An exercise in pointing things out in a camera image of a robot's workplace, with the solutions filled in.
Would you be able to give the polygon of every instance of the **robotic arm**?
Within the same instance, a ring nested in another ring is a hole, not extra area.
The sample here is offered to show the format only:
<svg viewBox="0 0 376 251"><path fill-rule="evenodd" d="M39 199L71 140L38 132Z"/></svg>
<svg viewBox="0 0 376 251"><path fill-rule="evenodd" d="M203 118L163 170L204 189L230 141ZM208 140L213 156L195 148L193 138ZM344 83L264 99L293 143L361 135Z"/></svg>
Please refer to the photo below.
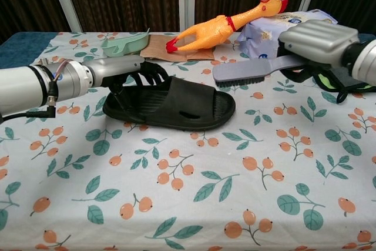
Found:
<svg viewBox="0 0 376 251"><path fill-rule="evenodd" d="M376 86L376 40L361 43L356 29L308 20L282 32L278 40L278 56L299 55L308 74L346 67L354 79ZM129 75L138 85L142 84L139 75L151 85L160 83L160 76L168 77L158 64L137 55L0 70L0 124L23 116L54 118L56 102L82 96L88 88L109 88L120 106L129 109L122 87ZM46 111L18 113L44 105Z"/></svg>
<svg viewBox="0 0 376 251"><path fill-rule="evenodd" d="M65 60L43 64L42 61L39 65L0 70L0 124L22 116L54 118L57 102L82 96L89 88L109 88L126 108L121 93L129 75L137 84L142 84L139 75L143 75L151 85L161 82L160 76L168 77L158 64L145 62L137 55L83 63ZM18 113L44 105L48 106L47 111Z"/></svg>
<svg viewBox="0 0 376 251"><path fill-rule="evenodd" d="M361 43L356 29L308 20L282 32L278 40L278 56L300 55L317 72L346 67L354 79L376 86L376 40Z"/></svg>

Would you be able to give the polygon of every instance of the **chicken's red feet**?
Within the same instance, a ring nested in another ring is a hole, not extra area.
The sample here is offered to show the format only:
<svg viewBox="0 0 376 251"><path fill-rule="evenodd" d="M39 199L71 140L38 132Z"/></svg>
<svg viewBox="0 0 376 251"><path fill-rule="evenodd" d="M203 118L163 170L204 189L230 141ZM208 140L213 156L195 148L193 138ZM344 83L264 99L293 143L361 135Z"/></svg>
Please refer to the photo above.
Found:
<svg viewBox="0 0 376 251"><path fill-rule="evenodd" d="M172 39L168 43L166 43L166 50L167 53L172 53L174 51L177 51L177 47L174 46L174 44L178 41L177 38Z"/></svg>

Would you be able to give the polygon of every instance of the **brush bristles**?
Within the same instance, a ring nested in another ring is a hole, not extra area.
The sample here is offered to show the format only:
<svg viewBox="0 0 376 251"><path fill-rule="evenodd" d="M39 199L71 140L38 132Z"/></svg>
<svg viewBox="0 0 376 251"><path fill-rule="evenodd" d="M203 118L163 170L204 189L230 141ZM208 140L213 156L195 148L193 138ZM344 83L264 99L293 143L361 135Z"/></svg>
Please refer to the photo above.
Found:
<svg viewBox="0 0 376 251"><path fill-rule="evenodd" d="M252 78L252 79L238 79L236 81L227 81L227 82L217 82L216 85L219 88L229 88L231 86L238 86L238 85L250 85L252 83L260 83L265 80L265 77L261 78Z"/></svg>

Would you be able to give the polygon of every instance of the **black slide sandal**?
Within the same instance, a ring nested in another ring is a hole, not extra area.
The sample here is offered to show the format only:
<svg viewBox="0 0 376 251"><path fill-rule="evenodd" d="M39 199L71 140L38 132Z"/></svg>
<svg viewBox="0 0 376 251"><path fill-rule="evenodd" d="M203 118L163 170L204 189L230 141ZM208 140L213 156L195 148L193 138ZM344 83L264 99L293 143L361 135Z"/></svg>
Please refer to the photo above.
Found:
<svg viewBox="0 0 376 251"><path fill-rule="evenodd" d="M103 106L107 116L179 130L218 128L233 116L236 107L231 95L174 76L157 85L124 86L122 96L127 109L110 93Z"/></svg>

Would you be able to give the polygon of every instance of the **sandal strap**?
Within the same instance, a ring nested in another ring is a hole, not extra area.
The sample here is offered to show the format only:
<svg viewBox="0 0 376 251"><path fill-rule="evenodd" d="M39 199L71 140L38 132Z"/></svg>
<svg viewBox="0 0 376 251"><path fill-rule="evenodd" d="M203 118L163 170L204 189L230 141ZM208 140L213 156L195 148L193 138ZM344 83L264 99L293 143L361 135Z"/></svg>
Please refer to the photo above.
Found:
<svg viewBox="0 0 376 251"><path fill-rule="evenodd" d="M172 119L194 121L213 121L214 92L212 86L185 81L171 76L170 89L161 107L152 115L166 122Z"/></svg>

